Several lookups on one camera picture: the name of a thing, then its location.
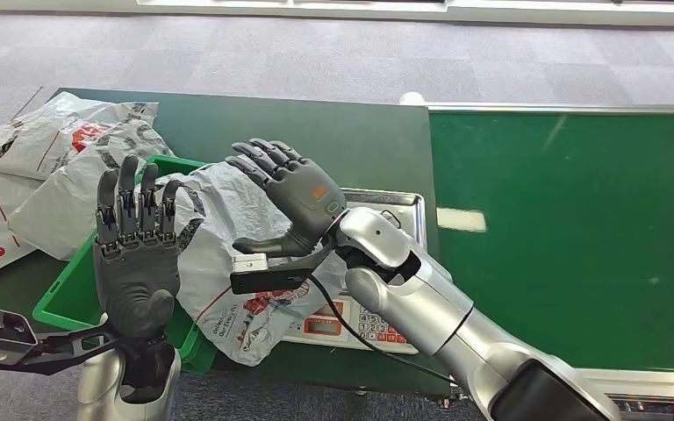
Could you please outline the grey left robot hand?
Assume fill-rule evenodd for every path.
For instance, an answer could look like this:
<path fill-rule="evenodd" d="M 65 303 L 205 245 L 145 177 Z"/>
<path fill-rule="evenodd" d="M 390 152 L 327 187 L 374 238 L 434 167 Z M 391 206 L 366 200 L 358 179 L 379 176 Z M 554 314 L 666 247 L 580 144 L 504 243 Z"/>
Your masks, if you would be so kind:
<path fill-rule="evenodd" d="M 115 330 L 152 338 L 171 318 L 180 289 L 175 219 L 181 183 L 167 182 L 157 196 L 158 167 L 146 165 L 136 184 L 138 168 L 138 157 L 128 155 L 98 182 L 95 284 Z"/>

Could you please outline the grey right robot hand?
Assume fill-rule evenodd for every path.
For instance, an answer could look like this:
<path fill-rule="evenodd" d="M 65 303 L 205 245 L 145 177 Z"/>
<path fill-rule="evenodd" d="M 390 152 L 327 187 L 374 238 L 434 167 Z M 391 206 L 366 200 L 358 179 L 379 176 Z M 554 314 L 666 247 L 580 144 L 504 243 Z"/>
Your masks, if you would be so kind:
<path fill-rule="evenodd" d="M 235 142 L 237 156 L 225 162 L 239 169 L 261 188 L 290 221 L 290 228 L 273 239 L 236 239 L 241 253 L 264 253 L 268 257 L 302 257 L 313 252 L 330 226 L 347 209 L 339 185 L 315 161 L 278 141 L 250 139 Z"/>

